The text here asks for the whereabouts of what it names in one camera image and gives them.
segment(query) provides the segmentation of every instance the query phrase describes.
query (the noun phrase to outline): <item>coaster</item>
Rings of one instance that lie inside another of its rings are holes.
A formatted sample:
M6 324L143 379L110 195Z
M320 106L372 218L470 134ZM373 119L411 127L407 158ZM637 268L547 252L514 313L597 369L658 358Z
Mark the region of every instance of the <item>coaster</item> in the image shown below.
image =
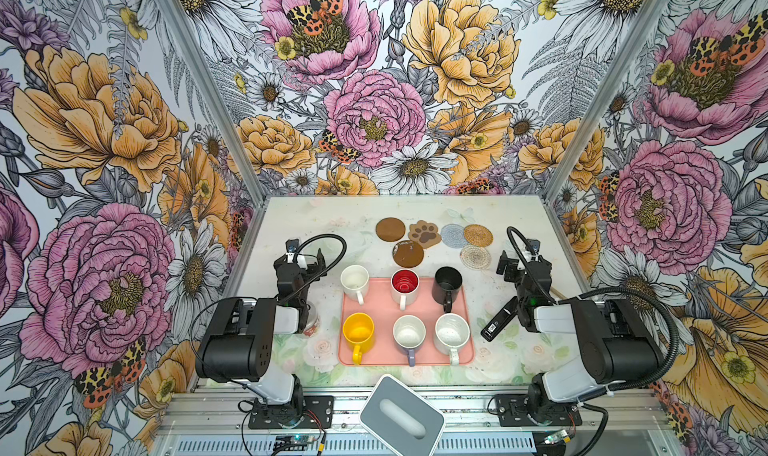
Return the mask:
M493 234L485 226L480 224L470 224L464 228L464 237L469 244L480 246L490 246L493 242Z
M469 244L464 237L464 226L458 224L443 226L440 230L440 236L442 236L442 241L449 248L461 249Z
M406 225L398 218L385 218L376 225L376 235L383 241L399 241L405 233Z
M491 253L485 248L466 245L458 255L469 269L485 269L491 265Z
M437 233L438 229L434 222L418 221L411 224L408 230L408 239L419 243L424 249L431 248L442 240L440 234Z
M392 258L398 266L416 268L424 260L424 249L417 242L400 241L392 249Z

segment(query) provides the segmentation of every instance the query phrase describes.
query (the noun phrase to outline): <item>pink tray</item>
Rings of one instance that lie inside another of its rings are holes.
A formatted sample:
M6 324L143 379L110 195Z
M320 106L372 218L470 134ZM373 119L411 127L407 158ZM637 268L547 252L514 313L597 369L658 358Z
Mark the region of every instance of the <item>pink tray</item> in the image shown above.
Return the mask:
M400 306L392 300L392 286L389 278L371 278L366 302L362 306L351 298L344 297L344 304L341 309L342 325L344 321L356 312L364 312L373 319L373 325L376 331L376 344L373 348L362 355L362 366L407 366L408 356L395 343L395 336L392 335L392 327L395 325L398 317L404 315L414 315L424 321L427 327L427 336L424 344L416 353L417 366L445 366L449 365L448 356L437 350L434 343L435 323L437 318L442 316L442 305L439 305L432 299L432 286L435 284L435 278L418 279L418 296L413 304L406 306L405 311L400 311ZM464 317L467 323L467 300L464 297L464 288L458 291L458 297L453 302L452 312ZM472 336L469 336L469 342L461 351L458 352L458 364L468 365L475 359L475 345L472 343ZM345 366L354 366L352 363L352 349L344 339L344 333L339 334L339 361Z

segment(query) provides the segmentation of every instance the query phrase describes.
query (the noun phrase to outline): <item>paw print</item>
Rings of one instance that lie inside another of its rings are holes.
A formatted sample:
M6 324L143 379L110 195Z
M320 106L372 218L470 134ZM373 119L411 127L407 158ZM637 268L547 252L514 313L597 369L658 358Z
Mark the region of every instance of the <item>paw print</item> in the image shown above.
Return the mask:
M411 224L408 239L417 242L423 248L429 248L442 241L437 233L438 227L434 222L418 221Z

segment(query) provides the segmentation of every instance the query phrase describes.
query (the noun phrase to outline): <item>floral wallpaper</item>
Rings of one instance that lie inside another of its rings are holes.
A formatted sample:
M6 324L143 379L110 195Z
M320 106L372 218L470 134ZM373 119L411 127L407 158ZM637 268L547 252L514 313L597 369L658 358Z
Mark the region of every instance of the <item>floral wallpaper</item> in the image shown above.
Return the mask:
M254 203L150 0L0 0L0 438L142 456ZM154 63L163 60L163 65Z
M643 0L179 1L265 192L370 195L543 192Z
M671 0L554 197L593 287L675 316L680 355L654 390L686 454L768 454L767 9Z

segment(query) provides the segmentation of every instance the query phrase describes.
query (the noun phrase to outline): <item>black mug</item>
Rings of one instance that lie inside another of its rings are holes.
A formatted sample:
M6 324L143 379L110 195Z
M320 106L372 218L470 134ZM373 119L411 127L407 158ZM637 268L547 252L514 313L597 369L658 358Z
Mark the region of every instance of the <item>black mug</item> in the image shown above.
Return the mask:
M432 299L442 304L446 313L451 312L453 302L462 288L462 273L449 266L444 266L435 273L435 285L432 287Z

